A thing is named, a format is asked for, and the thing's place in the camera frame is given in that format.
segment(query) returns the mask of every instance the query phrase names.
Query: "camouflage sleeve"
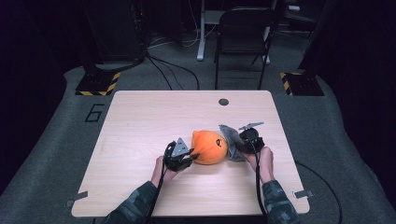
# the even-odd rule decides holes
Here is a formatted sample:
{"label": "camouflage sleeve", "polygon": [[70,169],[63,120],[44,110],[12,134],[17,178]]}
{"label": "camouflage sleeve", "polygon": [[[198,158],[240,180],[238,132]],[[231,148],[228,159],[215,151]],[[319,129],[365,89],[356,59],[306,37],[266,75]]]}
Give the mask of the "camouflage sleeve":
{"label": "camouflage sleeve", "polygon": [[262,185],[264,205],[267,210],[268,223],[301,223],[293,204],[276,180]]}
{"label": "camouflage sleeve", "polygon": [[144,223],[156,190],[157,188],[150,181],[146,182],[108,214],[103,219],[102,224]]}

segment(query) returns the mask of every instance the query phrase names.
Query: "orange pumpkin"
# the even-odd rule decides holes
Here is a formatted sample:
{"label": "orange pumpkin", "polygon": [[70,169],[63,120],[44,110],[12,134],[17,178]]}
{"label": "orange pumpkin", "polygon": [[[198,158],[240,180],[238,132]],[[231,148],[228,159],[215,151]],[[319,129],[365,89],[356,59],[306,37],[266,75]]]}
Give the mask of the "orange pumpkin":
{"label": "orange pumpkin", "polygon": [[212,131],[194,131],[192,133],[191,155],[200,154],[195,162],[211,165],[222,161],[227,155],[228,144],[218,133]]}

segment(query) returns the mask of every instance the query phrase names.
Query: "desk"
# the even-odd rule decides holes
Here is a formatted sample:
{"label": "desk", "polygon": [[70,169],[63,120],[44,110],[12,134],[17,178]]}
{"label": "desk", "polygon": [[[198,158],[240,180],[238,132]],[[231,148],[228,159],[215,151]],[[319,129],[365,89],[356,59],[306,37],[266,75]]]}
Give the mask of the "desk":
{"label": "desk", "polygon": [[[219,104],[219,99],[229,104]],[[219,125],[238,129],[263,121],[257,131],[274,151],[275,177],[298,213],[306,213],[306,198],[289,144],[269,91],[118,91],[108,110],[75,202],[75,217],[105,217],[131,192],[150,180],[155,160],[181,137],[190,147],[192,132],[220,133]],[[255,174],[245,161],[225,159],[214,165],[194,163],[164,185],[152,215],[231,216],[261,213]]]}
{"label": "desk", "polygon": [[[271,5],[272,9],[276,8],[276,2],[277,0],[273,0]],[[205,10],[205,0],[201,0],[201,36],[197,54],[197,60],[199,62],[204,60],[205,55],[205,24],[219,24],[220,17],[223,13],[224,11]],[[269,27],[267,27],[264,31],[263,38],[266,38],[268,36],[269,31]],[[269,63],[270,57],[268,56],[266,64]]]}

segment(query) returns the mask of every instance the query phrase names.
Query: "human hand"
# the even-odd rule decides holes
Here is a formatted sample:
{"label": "human hand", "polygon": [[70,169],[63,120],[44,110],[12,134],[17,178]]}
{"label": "human hand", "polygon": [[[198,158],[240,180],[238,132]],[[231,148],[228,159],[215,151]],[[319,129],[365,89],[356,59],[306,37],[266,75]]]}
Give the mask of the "human hand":
{"label": "human hand", "polygon": [[[242,153],[247,161],[250,163],[251,168],[254,172],[256,172],[256,157],[254,154],[246,154]],[[269,182],[271,180],[275,180],[274,177],[274,154],[269,147],[263,147],[262,150],[258,153],[260,158],[260,180],[262,183]]]}
{"label": "human hand", "polygon": [[[155,161],[154,171],[152,172],[151,183],[158,188],[158,184],[160,183],[161,175],[163,170],[163,156],[160,156]],[[163,183],[166,184],[170,182],[175,176],[177,172],[167,170],[165,176],[163,177]]]}

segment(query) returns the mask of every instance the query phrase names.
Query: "yellow and black tape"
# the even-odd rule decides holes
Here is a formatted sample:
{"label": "yellow and black tape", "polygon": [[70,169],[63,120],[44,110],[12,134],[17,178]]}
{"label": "yellow and black tape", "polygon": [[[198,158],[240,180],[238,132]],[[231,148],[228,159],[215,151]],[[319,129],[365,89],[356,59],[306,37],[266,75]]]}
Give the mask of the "yellow and black tape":
{"label": "yellow and black tape", "polygon": [[120,73],[117,73],[114,75],[114,77],[111,79],[111,83],[108,86],[106,91],[76,91],[76,95],[86,95],[86,96],[91,96],[91,95],[110,95],[111,92],[113,92],[114,88],[116,88],[117,81],[119,80]]}
{"label": "yellow and black tape", "polygon": [[283,87],[285,88],[287,95],[293,95],[293,92],[291,91],[290,84],[288,82],[286,75],[299,76],[300,74],[301,73],[280,73],[280,77],[282,78],[282,82],[283,82]]}

